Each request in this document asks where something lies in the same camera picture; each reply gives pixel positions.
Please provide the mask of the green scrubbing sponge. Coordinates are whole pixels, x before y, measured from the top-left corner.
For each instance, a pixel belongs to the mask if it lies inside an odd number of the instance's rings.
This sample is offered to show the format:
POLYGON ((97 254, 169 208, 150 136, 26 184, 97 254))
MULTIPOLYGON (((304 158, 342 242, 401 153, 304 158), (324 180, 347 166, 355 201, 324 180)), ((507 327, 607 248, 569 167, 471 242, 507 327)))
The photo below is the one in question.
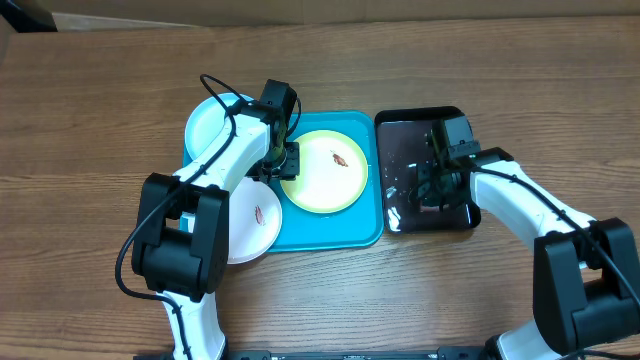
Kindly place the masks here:
POLYGON ((443 212, 449 208, 446 195, 438 191, 427 191, 417 196, 420 212, 443 212))

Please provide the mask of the light blue plate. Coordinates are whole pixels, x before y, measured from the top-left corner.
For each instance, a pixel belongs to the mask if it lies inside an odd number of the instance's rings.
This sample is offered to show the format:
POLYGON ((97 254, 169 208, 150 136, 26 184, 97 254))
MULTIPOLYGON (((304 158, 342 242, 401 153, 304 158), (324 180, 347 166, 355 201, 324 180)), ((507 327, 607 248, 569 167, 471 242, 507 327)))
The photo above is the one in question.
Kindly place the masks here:
MULTIPOLYGON (((232 93, 219 95, 220 100, 231 110, 239 99, 232 93)), ((188 165, 204 154, 199 162, 204 163, 222 148, 229 138, 231 124, 225 118, 225 110, 213 97, 201 102, 189 116, 184 131, 183 165, 188 165)), ((249 117, 244 114, 233 115, 236 122, 236 135, 232 143, 225 149, 219 160, 243 157, 245 150, 237 150, 236 142, 242 143, 243 127, 247 125, 249 117)))

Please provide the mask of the yellow-green plate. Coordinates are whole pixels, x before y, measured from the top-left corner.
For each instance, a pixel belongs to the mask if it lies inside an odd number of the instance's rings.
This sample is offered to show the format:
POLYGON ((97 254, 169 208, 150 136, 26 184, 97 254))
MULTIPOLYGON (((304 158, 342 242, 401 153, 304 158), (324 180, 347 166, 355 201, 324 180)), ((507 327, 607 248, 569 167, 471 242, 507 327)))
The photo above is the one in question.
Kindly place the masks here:
POLYGON ((364 192, 368 162, 350 137, 332 130, 299 136, 300 170, 292 181, 280 181, 284 194, 299 208, 318 214, 348 208, 364 192))

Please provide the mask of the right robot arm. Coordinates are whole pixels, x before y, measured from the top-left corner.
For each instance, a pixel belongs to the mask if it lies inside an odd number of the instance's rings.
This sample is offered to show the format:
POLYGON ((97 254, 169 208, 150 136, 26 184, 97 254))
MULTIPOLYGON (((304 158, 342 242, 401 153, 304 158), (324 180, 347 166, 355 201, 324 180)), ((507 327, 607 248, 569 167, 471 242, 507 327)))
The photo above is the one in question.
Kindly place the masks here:
POLYGON ((436 120, 416 200, 486 210, 533 253, 533 318, 490 339, 485 359, 608 358, 599 345, 639 332, 639 255, 629 225, 597 220, 536 184, 499 147, 484 150, 464 116, 436 120))

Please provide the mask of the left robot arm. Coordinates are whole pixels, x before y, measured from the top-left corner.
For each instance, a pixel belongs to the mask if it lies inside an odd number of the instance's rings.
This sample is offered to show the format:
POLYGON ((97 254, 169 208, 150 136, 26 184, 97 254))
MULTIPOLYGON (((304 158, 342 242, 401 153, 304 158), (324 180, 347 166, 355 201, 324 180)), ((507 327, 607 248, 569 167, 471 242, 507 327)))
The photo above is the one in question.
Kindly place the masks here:
POLYGON ((152 173, 141 188, 136 226, 114 270, 128 296, 164 305, 174 337, 172 359, 224 359, 228 343, 215 308, 229 256, 230 200, 243 178, 268 183, 300 173, 299 146, 289 141, 301 101, 287 83, 268 80, 260 97, 235 89, 215 116, 213 139, 172 175, 152 173))

